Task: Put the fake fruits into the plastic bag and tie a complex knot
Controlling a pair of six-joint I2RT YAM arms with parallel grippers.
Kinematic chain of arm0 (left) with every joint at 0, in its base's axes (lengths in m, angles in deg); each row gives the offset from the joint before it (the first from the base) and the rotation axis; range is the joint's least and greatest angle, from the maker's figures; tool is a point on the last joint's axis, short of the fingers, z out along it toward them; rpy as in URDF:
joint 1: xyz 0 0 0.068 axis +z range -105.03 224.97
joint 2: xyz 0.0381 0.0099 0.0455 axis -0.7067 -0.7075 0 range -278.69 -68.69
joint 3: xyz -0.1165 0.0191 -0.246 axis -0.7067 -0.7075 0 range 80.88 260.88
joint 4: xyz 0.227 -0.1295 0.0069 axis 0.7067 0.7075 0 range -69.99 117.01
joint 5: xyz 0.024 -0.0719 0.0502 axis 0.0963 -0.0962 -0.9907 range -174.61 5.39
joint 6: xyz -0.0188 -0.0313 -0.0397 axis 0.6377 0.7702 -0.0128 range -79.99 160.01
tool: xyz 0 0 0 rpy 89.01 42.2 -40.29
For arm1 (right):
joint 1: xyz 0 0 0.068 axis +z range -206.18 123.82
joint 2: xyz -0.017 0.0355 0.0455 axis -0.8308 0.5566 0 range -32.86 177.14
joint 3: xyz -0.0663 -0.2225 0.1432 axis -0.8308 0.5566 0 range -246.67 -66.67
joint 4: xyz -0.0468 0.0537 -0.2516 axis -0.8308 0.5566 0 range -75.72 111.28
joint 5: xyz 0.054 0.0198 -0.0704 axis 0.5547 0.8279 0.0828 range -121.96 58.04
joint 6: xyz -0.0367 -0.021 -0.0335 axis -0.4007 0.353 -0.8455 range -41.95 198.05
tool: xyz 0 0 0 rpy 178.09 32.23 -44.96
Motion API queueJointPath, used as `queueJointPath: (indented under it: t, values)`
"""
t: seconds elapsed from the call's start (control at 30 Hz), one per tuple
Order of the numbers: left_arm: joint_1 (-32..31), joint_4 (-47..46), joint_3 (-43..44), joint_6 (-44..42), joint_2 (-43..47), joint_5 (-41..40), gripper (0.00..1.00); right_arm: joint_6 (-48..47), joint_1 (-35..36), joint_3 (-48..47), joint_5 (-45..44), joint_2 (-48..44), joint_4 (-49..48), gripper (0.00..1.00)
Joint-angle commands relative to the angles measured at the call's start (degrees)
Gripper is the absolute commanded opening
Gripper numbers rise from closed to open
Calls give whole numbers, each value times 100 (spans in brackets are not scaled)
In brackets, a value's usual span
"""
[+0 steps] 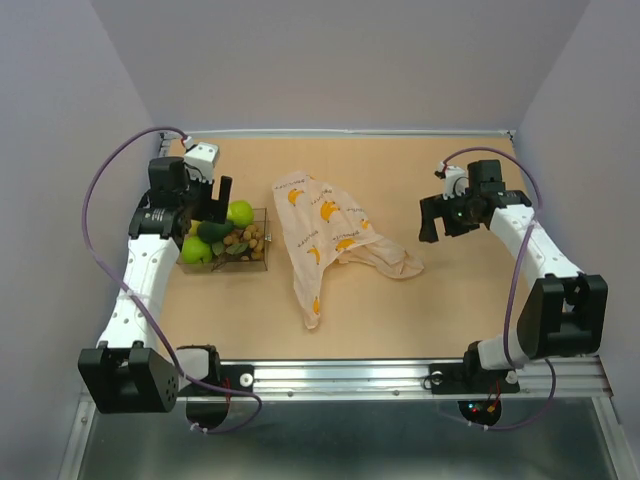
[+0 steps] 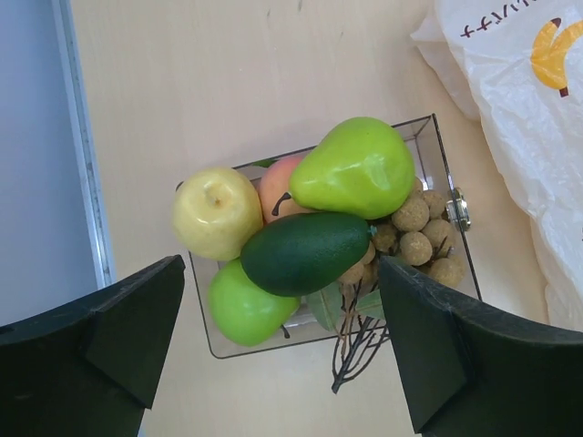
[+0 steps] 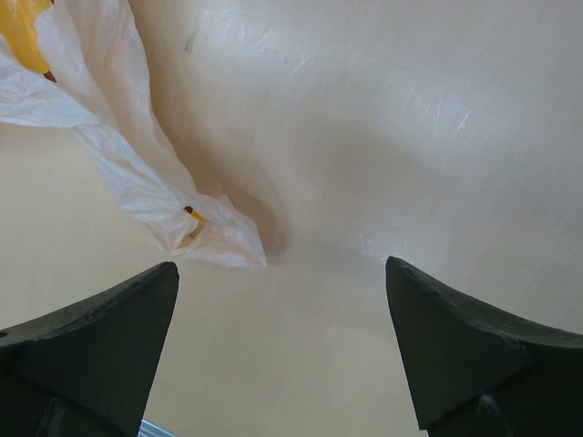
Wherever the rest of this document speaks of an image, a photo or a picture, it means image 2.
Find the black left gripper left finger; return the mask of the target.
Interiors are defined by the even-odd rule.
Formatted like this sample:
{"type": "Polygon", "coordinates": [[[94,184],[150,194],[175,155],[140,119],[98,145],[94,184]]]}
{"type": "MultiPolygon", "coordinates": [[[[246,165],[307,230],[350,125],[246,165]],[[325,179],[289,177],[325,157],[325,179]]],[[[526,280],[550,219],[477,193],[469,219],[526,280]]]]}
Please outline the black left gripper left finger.
{"type": "Polygon", "coordinates": [[[168,256],[1,329],[4,436],[136,436],[152,408],[183,296],[168,256]]]}

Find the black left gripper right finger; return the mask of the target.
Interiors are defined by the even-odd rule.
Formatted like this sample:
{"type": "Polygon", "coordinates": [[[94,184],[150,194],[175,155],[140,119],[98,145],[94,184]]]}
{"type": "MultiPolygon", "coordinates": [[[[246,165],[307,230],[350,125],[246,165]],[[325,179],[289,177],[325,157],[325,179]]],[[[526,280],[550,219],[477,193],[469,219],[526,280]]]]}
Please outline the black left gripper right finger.
{"type": "Polygon", "coordinates": [[[394,257],[379,281],[414,432],[579,436],[582,334],[518,317],[394,257]]]}

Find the brown fake longan bunch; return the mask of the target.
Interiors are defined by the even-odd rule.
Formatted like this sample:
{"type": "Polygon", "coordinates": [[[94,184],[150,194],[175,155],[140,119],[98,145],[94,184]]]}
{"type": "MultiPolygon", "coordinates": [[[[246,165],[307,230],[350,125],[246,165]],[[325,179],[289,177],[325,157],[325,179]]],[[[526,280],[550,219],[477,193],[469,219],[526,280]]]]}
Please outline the brown fake longan bunch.
{"type": "Polygon", "coordinates": [[[332,387],[341,387],[360,376],[381,347],[390,340],[384,326],[378,273],[383,256],[397,257],[430,278],[455,288],[465,277],[465,262],[456,253],[454,202],[420,179],[405,203],[387,218],[373,223],[373,236],[364,257],[339,278],[333,296],[342,302],[333,327],[337,340],[332,353],[332,387]]]}

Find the green fake apple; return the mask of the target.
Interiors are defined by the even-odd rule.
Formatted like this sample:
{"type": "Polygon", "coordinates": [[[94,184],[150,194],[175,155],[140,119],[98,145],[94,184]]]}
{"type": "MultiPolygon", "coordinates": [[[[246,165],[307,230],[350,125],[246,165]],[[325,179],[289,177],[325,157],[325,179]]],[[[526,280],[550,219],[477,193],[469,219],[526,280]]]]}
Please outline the green fake apple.
{"type": "Polygon", "coordinates": [[[218,330],[232,342],[254,347],[272,337],[301,300],[272,295],[255,285],[239,259],[229,261],[209,288],[210,315],[218,330]]]}

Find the yellow fake apple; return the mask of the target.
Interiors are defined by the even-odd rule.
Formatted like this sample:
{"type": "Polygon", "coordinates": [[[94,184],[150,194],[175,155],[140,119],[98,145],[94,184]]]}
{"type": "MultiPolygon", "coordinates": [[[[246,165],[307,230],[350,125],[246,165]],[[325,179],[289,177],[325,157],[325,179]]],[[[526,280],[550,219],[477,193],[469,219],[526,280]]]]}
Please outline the yellow fake apple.
{"type": "Polygon", "coordinates": [[[172,228],[194,255],[217,261],[236,259],[262,227],[258,192],[233,168],[203,169],[176,191],[172,228]]]}

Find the dark green fake avocado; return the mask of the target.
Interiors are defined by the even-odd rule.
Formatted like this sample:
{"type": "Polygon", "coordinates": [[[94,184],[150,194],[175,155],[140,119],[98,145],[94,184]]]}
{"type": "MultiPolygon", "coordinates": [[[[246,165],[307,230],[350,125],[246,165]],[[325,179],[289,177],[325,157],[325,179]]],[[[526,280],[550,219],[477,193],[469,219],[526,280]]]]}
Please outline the dark green fake avocado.
{"type": "Polygon", "coordinates": [[[243,246],[240,263],[262,290],[281,297],[305,296],[358,263],[371,236],[371,225],[352,214],[294,214],[255,233],[243,246]]]}

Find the orange fake peach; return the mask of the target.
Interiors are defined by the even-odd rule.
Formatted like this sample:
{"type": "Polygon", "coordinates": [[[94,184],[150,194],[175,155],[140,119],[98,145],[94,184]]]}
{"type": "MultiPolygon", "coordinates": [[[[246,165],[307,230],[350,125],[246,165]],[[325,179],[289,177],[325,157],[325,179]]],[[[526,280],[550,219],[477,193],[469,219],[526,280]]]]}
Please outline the orange fake peach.
{"type": "Polygon", "coordinates": [[[289,189],[289,179],[293,170],[302,161],[302,157],[286,157],[267,168],[262,176],[258,193],[261,201],[263,218],[266,223],[271,223],[276,219],[296,213],[312,212],[311,209],[303,208],[293,199],[283,201],[279,207],[277,217],[271,214],[276,202],[289,189]]]}

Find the white banana print plastic bag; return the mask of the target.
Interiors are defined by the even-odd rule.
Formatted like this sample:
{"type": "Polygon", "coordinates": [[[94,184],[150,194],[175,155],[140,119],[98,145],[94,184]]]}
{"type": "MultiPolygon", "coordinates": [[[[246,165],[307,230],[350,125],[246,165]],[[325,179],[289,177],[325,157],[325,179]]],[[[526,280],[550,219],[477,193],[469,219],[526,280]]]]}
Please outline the white banana print plastic bag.
{"type": "Polygon", "coordinates": [[[582,4],[433,1],[412,38],[528,214],[551,324],[582,327],[582,4]]]}

